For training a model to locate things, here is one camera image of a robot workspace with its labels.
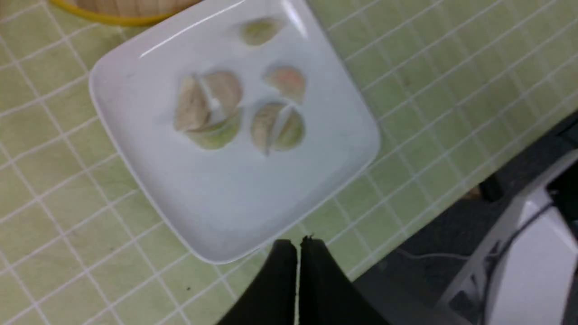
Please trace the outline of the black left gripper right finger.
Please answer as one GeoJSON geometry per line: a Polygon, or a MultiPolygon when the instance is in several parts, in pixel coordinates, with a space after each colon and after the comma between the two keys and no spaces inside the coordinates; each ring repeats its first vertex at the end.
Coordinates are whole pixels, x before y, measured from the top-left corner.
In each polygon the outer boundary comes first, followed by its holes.
{"type": "Polygon", "coordinates": [[[321,239],[301,242],[300,323],[302,325],[387,325],[338,266],[321,239]]]}

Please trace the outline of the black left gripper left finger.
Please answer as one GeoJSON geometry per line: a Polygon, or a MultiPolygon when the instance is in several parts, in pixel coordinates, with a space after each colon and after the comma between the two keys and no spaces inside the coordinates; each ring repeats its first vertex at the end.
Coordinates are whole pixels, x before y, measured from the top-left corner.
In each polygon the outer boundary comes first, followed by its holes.
{"type": "Polygon", "coordinates": [[[219,325],[293,325],[297,249],[288,239],[273,243],[264,265],[219,325]]]}

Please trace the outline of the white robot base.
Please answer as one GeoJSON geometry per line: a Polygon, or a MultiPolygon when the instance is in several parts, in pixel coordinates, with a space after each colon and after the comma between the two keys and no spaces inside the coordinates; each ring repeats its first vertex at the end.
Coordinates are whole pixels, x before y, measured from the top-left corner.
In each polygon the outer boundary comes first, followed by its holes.
{"type": "Polygon", "coordinates": [[[577,269],[577,150],[562,156],[518,195],[440,296],[464,294],[477,325],[560,325],[577,269]]]}

